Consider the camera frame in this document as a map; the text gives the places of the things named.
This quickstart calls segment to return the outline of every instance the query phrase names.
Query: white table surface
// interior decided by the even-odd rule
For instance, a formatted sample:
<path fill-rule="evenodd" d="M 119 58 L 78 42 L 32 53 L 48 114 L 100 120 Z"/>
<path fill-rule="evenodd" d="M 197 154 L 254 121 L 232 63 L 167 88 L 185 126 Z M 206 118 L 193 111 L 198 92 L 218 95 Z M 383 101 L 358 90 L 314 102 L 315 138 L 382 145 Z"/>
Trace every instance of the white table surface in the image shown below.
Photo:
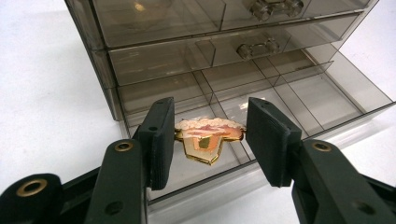
<path fill-rule="evenodd" d="M 393 101 L 394 6 L 380 0 L 342 47 Z M 121 133 L 64 1 L 3 0 L 0 17 L 0 192 L 28 175 L 53 173 L 67 182 L 96 168 Z M 392 108 L 328 140 L 360 172 L 394 186 L 395 134 Z"/>

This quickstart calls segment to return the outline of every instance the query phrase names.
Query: gold pendant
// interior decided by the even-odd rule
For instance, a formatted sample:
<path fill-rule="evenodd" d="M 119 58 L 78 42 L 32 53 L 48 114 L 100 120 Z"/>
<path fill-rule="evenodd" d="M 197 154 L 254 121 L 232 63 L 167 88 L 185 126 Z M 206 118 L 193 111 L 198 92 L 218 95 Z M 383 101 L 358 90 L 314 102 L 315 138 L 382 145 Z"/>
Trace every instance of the gold pendant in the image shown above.
<path fill-rule="evenodd" d="M 246 128 L 228 119 L 199 119 L 182 120 L 175 130 L 187 158 L 212 165 L 219 158 L 223 141 L 241 141 Z"/>

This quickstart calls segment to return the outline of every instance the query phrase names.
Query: gold jewelry piece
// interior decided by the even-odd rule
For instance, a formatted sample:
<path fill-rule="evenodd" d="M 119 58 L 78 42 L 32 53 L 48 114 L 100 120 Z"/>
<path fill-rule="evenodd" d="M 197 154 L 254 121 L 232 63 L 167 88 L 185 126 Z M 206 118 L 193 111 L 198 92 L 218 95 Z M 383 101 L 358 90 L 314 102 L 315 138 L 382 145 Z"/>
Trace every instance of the gold jewelry piece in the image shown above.
<path fill-rule="evenodd" d="M 175 131 L 187 158 L 212 165 L 219 158 L 223 141 L 241 141 L 246 128 L 228 119 L 199 119 L 182 120 Z"/>

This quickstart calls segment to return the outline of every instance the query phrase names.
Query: plastic drawer organizer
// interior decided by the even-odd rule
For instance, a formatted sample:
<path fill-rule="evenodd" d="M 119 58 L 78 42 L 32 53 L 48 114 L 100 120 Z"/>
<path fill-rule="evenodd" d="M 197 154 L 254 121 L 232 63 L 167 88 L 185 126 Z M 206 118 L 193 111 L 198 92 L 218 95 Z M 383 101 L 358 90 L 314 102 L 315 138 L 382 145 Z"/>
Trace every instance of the plastic drawer organizer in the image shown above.
<path fill-rule="evenodd" d="M 176 122 L 246 123 L 248 97 L 265 98 L 303 138 L 393 105 L 336 47 L 375 2 L 66 0 L 124 137 L 168 96 Z M 175 142 L 168 185 L 148 196 L 155 204 L 248 165 L 254 156 L 245 141 L 225 143 L 213 166 L 186 160 Z"/>

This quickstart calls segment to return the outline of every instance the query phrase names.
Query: drawer handle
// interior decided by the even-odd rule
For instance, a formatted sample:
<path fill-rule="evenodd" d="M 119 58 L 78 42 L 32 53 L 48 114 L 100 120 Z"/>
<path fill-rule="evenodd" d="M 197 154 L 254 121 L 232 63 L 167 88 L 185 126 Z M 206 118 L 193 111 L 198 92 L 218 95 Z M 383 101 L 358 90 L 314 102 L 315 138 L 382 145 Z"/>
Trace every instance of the drawer handle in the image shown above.
<path fill-rule="evenodd" d="M 301 0 L 257 0 L 249 11 L 259 21 L 267 21 L 273 14 L 286 14 L 294 18 L 303 11 L 303 7 Z"/>
<path fill-rule="evenodd" d="M 273 38 L 268 38 L 267 41 L 259 44 L 242 44 L 236 52 L 242 59 L 248 61 L 253 57 L 279 53 L 279 44 Z"/>

